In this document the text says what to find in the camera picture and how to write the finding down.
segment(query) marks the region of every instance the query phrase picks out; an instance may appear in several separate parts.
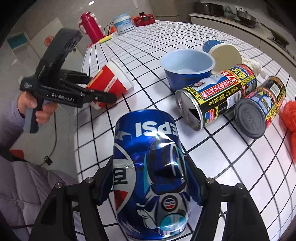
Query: red paper cup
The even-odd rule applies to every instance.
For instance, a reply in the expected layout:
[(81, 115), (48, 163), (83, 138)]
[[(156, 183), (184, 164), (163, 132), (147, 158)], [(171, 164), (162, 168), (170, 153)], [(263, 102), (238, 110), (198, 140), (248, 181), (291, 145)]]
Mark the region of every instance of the red paper cup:
[[(87, 84), (87, 89), (94, 89), (115, 94), (117, 98), (133, 87), (122, 70), (122, 68), (113, 59), (96, 74), (95, 77)], [(101, 109), (105, 103), (93, 101), (91, 106), (95, 109)]]

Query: blue bowl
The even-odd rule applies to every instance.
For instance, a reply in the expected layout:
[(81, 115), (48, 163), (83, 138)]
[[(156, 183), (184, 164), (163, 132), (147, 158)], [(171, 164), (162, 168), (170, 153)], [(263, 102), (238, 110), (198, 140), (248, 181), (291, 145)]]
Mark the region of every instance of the blue bowl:
[(204, 51), (178, 49), (160, 59), (173, 92), (211, 75), (214, 58)]

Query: gray plastic lid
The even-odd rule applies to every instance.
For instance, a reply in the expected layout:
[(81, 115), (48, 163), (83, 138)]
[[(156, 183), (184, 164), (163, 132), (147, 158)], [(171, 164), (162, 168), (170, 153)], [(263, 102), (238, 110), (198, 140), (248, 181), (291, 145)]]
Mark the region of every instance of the gray plastic lid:
[(248, 137), (258, 139), (266, 130), (265, 115), (251, 99), (240, 100), (234, 109), (234, 117), (240, 130)]

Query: human hand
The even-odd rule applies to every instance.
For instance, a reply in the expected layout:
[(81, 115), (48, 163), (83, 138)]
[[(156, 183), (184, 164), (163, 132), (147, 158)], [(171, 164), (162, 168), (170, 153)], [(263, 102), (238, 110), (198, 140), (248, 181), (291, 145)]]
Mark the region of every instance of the human hand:
[[(36, 111), (37, 122), (40, 124), (45, 124), (49, 121), (51, 115), (57, 109), (58, 103), (48, 103), (42, 107), (42, 110)], [(26, 109), (36, 108), (37, 100), (30, 94), (30, 92), (22, 92), (17, 100), (17, 108), (19, 112), (23, 115), (26, 114)]]

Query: white tablecloth with black grid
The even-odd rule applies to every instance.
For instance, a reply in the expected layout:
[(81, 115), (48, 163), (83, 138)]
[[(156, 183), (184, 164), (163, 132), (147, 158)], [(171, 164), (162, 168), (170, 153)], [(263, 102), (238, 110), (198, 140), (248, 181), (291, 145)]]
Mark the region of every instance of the white tablecloth with black grid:
[[(159, 59), (165, 53), (181, 48), (201, 50), (202, 44), (210, 39), (231, 43), (243, 57), (260, 62), (267, 76), (277, 75), (286, 85), (286, 101), (295, 100), (296, 83), (289, 73), (262, 51), (229, 34), (195, 24), (165, 21), (115, 34), (111, 40), (87, 49), (82, 70), (94, 76), (114, 58), (133, 81), (134, 88), (112, 107), (97, 111), (86, 105), (77, 110), (78, 178), (82, 181), (93, 176), (98, 168), (106, 165), (113, 152), (114, 126), (122, 115), (139, 109), (163, 110), (176, 121), (184, 154), (189, 155), (207, 177), (221, 184), (243, 183), (262, 215), (270, 240), (277, 241), (296, 214), (296, 168), (290, 154), (290, 133), (280, 116), (276, 116), (264, 136), (257, 140), (240, 132), (232, 112), (195, 132), (178, 112), (160, 66)], [(226, 203), (221, 206), (215, 241), (222, 238), (226, 207)], [(116, 221), (113, 193), (98, 210), (110, 241), (127, 240)], [(190, 240), (199, 212), (200, 207), (193, 205), (194, 215), (179, 240)]]

